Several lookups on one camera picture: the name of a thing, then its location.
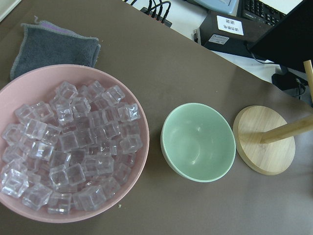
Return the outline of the grey folded cloth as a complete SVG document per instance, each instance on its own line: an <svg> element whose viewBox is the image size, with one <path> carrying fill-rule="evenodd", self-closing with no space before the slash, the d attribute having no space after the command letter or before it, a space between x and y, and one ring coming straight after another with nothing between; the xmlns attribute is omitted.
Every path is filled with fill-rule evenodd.
<svg viewBox="0 0 313 235"><path fill-rule="evenodd" d="M101 45L96 37L86 37L49 21L35 18L21 24L24 37L10 71L10 79L38 68L74 64L93 68Z"/></svg>

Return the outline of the pink bowl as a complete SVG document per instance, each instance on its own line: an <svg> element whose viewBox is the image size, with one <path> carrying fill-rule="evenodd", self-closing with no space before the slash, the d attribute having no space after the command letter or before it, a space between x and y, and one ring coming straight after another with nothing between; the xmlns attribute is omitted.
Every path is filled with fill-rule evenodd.
<svg viewBox="0 0 313 235"><path fill-rule="evenodd" d="M9 82L0 91L0 130L4 131L7 124L17 121L14 111L23 104L33 104L36 101L46 100L57 86L68 81L76 86L88 85L92 81L99 81L104 87L118 85L125 93L126 101L138 103L135 95L119 80L113 76L81 65L54 65L39 68ZM139 127L143 147L137 151L135 164L127 182L122 185L116 195L105 202L96 211L70 211L68 215L49 214L45 207L38 211L23 205L20 199L1 194L0 202L11 211L20 216L46 223L71 223L97 216L115 206L135 185L145 166L149 152L149 127L145 113L139 106L141 119Z"/></svg>

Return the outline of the green bowl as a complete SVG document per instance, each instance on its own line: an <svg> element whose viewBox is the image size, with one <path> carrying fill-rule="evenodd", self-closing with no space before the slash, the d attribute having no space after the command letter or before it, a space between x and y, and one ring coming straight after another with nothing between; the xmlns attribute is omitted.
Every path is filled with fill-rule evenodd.
<svg viewBox="0 0 313 235"><path fill-rule="evenodd" d="M201 103L186 103L167 116L160 135L167 164L180 176L213 182L226 175L235 160L236 143L226 119Z"/></svg>

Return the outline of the wooden cup stand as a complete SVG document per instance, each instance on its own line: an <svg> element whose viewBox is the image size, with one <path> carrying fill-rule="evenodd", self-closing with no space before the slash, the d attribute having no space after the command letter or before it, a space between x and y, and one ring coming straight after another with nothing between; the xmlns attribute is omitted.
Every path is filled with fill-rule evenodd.
<svg viewBox="0 0 313 235"><path fill-rule="evenodd" d="M294 98L268 106L247 106L233 123L240 157L251 169L264 175L286 171L295 156L294 137L312 129L312 106Z"/></svg>

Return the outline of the pile of clear ice cubes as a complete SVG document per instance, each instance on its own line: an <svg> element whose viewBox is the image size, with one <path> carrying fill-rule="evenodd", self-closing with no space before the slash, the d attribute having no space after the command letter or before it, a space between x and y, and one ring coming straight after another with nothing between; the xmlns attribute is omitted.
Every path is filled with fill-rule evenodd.
<svg viewBox="0 0 313 235"><path fill-rule="evenodd" d="M68 82L49 102L24 104L2 133L3 194L37 211L94 211L126 183L143 146L140 112L117 85Z"/></svg>

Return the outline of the black power adapter box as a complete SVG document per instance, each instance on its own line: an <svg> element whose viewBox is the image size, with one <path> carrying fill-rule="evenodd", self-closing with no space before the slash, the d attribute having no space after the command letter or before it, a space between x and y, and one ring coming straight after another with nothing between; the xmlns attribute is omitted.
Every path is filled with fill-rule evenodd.
<svg viewBox="0 0 313 235"><path fill-rule="evenodd" d="M215 11L209 11L199 27L201 45L209 50L251 58L246 48L271 26Z"/></svg>

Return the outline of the black keyboard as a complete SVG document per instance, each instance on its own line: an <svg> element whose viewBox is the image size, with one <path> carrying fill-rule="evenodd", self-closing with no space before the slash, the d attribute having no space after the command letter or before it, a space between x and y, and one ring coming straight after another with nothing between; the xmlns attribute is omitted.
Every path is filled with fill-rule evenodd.
<svg viewBox="0 0 313 235"><path fill-rule="evenodd" d="M241 3L240 17L248 20L274 26L285 16L260 0L243 0Z"/></svg>

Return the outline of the beige rabbit tray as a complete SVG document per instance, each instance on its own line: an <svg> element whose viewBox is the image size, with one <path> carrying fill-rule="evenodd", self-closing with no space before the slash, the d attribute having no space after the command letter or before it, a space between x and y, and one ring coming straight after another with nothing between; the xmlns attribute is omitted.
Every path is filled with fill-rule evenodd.
<svg viewBox="0 0 313 235"><path fill-rule="evenodd" d="M2 22L20 2L21 0L0 0L0 22Z"/></svg>

